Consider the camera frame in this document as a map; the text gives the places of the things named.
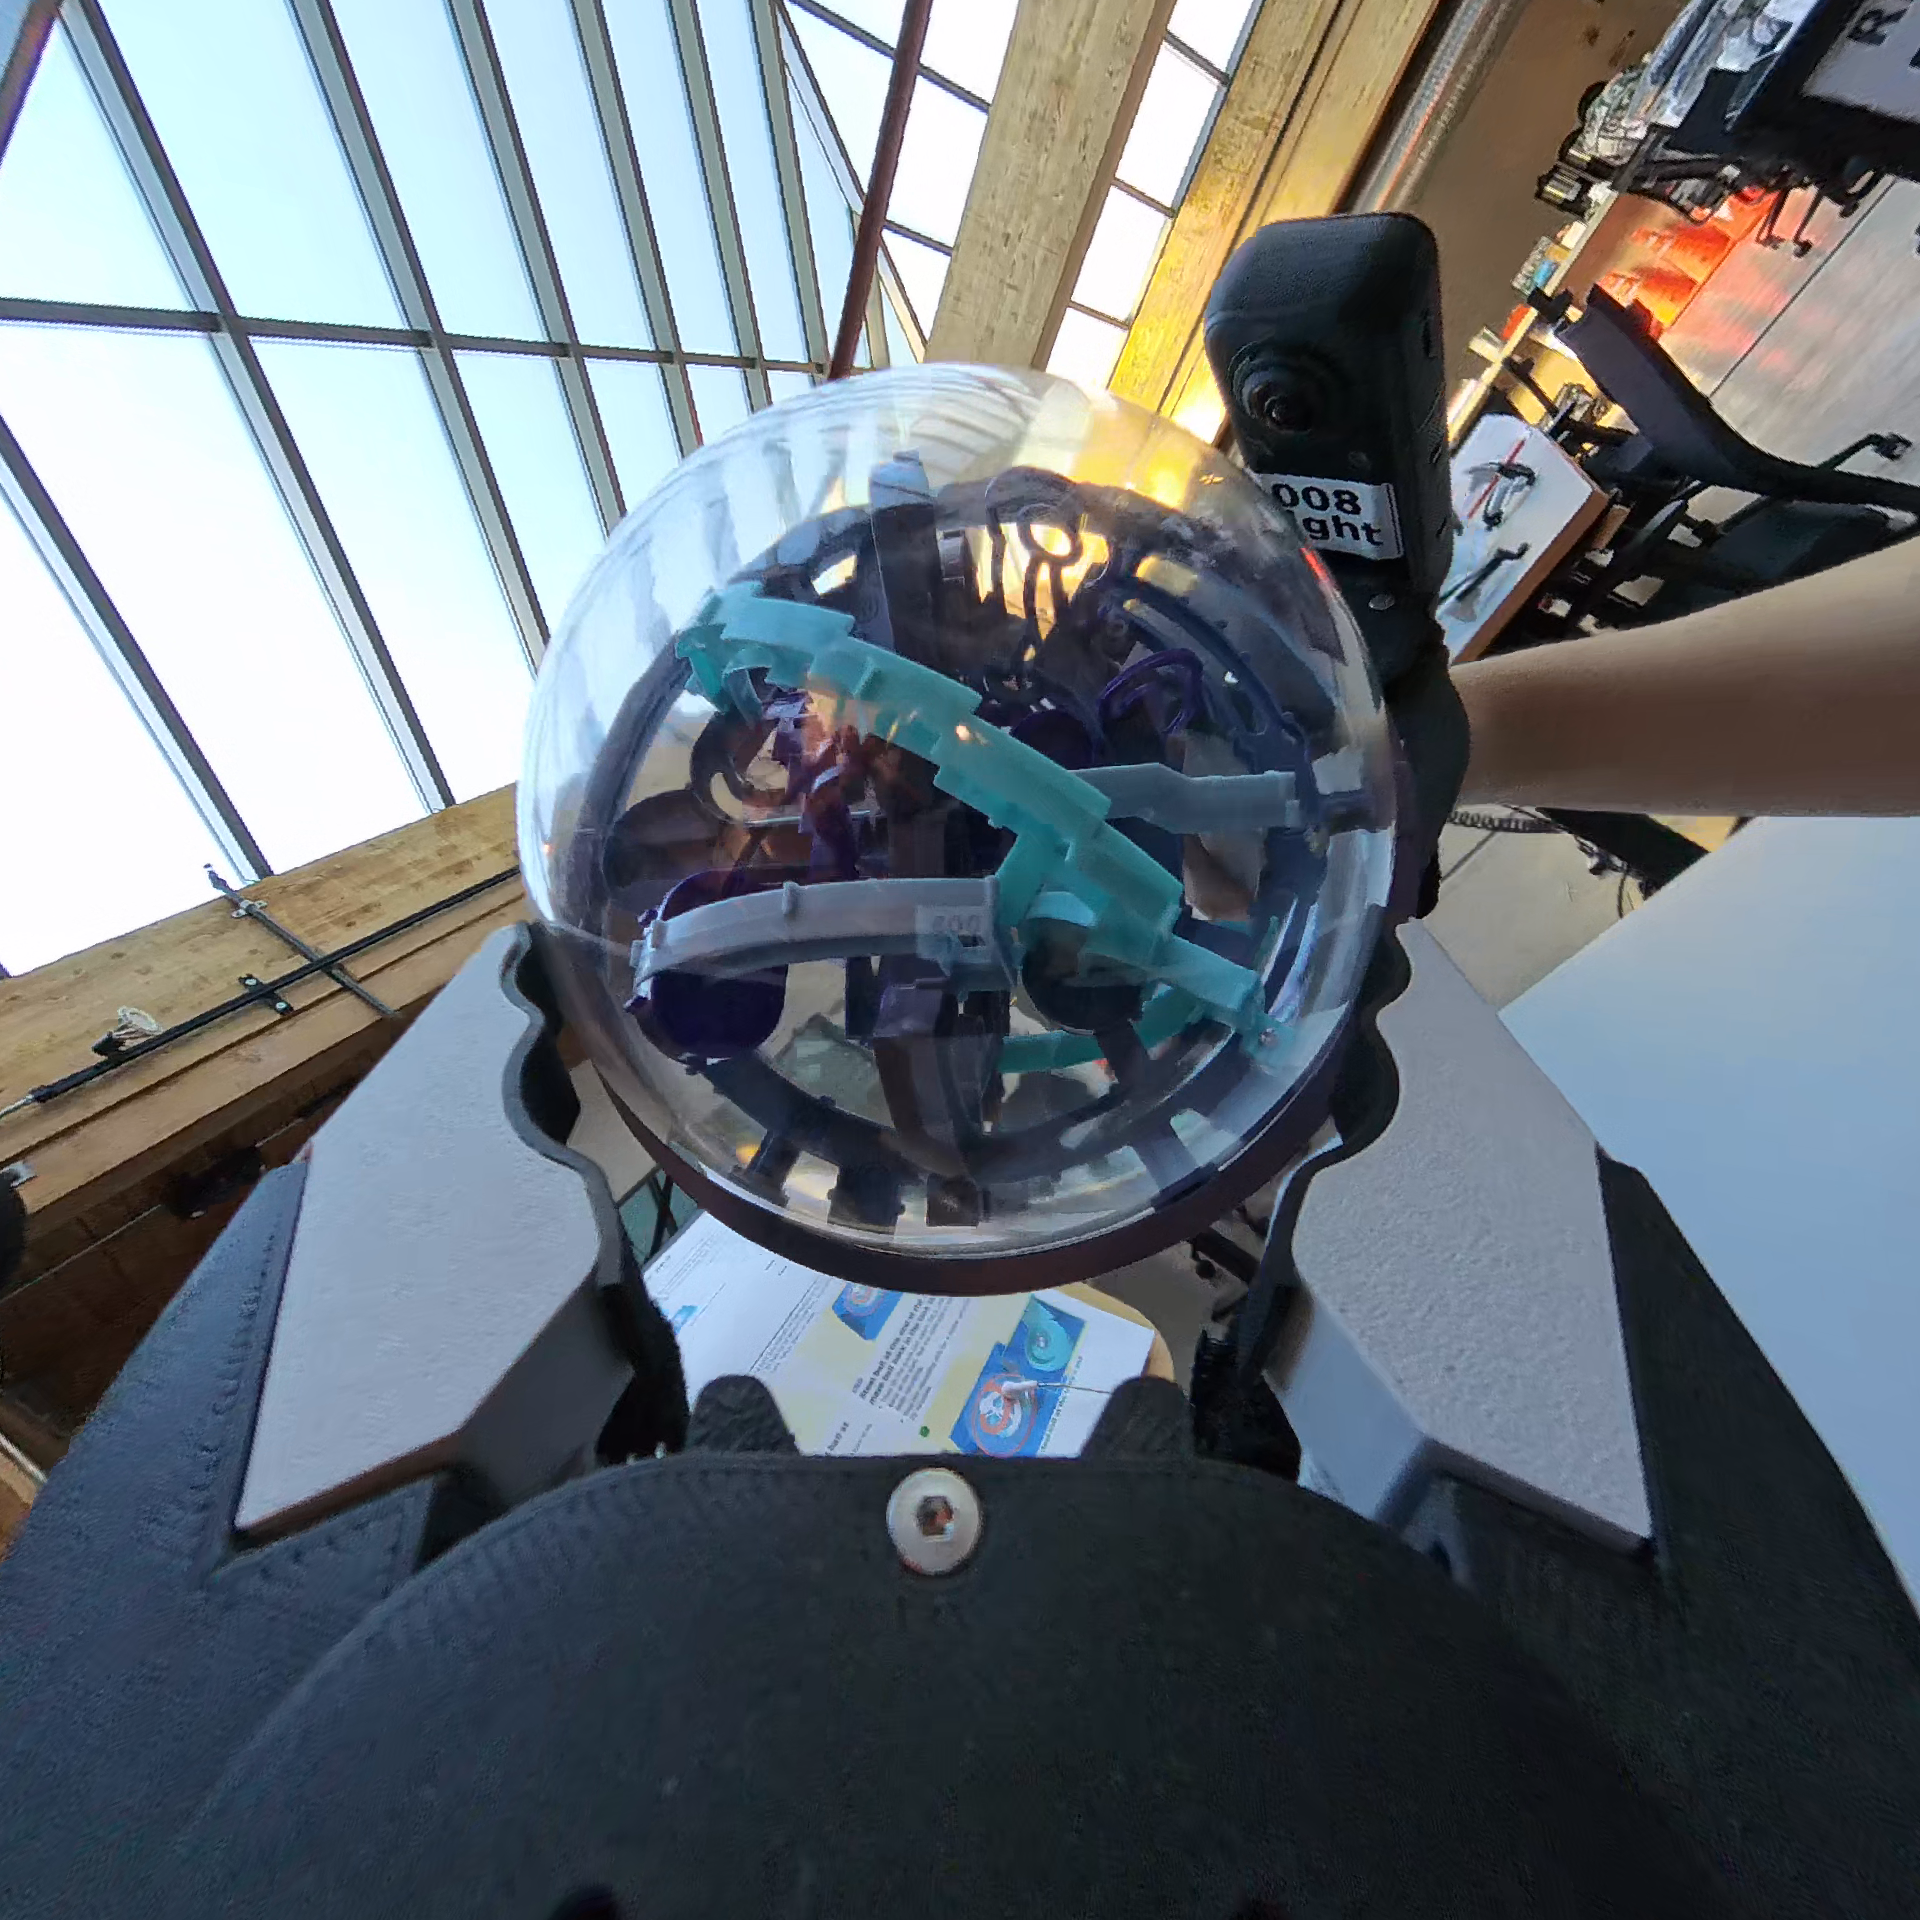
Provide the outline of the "brown metal pipe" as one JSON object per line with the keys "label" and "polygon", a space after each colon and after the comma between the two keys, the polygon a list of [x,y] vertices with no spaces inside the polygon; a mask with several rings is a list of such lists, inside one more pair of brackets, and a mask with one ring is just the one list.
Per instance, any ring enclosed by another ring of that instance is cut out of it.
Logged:
{"label": "brown metal pipe", "polygon": [[921,75],[921,57],[931,12],[932,2],[904,5],[901,35],[897,42],[889,81],[883,98],[876,156],[858,212],[849,289],[834,331],[828,379],[841,379],[853,375],[858,362],[858,343],[863,338],[864,326],[869,325],[881,262],[881,242],[893,197],[897,170],[905,145],[905,127],[915,101],[915,87]]}

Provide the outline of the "person's right forearm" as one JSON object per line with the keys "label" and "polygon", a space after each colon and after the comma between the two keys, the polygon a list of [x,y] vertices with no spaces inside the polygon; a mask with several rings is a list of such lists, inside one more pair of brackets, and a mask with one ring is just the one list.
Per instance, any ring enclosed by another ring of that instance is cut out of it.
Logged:
{"label": "person's right forearm", "polygon": [[1459,665],[1471,804],[1919,811],[1919,541],[1634,631]]}

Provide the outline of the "white tool board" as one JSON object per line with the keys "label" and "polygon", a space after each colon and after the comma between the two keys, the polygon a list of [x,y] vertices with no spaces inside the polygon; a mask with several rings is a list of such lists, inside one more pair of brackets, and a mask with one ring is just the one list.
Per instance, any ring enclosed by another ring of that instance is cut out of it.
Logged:
{"label": "white tool board", "polygon": [[1539,425],[1485,414],[1452,458],[1455,558],[1436,618],[1455,665],[1483,655],[1599,530],[1609,495]]}

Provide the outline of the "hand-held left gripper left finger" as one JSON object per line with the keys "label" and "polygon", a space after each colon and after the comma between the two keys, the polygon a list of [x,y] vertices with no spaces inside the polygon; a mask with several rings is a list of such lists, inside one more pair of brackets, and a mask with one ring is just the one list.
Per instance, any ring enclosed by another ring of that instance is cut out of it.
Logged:
{"label": "hand-held left gripper left finger", "polygon": [[235,1529],[280,1539],[452,1471],[512,1507],[681,1449],[680,1343],[529,925],[488,937],[307,1153]]}

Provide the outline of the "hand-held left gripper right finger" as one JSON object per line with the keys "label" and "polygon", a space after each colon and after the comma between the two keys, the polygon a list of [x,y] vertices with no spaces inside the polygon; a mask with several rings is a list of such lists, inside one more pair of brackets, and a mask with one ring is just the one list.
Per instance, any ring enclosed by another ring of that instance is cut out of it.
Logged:
{"label": "hand-held left gripper right finger", "polygon": [[1243,1298],[1195,1351],[1205,1452],[1301,1461],[1411,1519],[1439,1479],[1621,1551],[1652,1532],[1592,1129],[1420,925],[1235,1166],[1274,1172]]}

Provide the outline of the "printed instruction sheet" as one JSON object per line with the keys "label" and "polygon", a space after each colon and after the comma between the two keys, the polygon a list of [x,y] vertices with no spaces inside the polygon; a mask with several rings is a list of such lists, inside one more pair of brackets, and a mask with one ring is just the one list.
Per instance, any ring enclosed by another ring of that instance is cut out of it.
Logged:
{"label": "printed instruction sheet", "polygon": [[642,1274],[688,1396],[752,1377],[812,1455],[1077,1455],[1165,1343],[1093,1286],[947,1298],[831,1281],[696,1215]]}

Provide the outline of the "clear plastic maze ball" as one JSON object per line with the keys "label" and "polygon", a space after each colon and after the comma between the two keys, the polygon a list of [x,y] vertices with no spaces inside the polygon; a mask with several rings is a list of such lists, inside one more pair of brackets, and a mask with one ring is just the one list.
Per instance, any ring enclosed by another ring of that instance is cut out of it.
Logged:
{"label": "clear plastic maze ball", "polygon": [[1332,1121],[1407,775],[1256,479],[1059,375],[915,364],[688,455],[547,646],[520,860],[697,1204],[970,1297],[1205,1227]]}

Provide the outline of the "black office chair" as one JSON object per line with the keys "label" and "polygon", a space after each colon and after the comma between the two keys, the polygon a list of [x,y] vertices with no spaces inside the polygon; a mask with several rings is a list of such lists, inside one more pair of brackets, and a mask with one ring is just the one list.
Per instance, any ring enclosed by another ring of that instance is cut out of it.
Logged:
{"label": "black office chair", "polygon": [[1865,451],[1901,460],[1908,438],[1869,435],[1825,463],[1773,455],[1717,414],[1639,306],[1602,290],[1561,337],[1629,420],[1609,471],[1627,516],[1607,559],[1571,594],[1575,625],[1645,627],[1915,538],[1915,485],[1848,469]]}

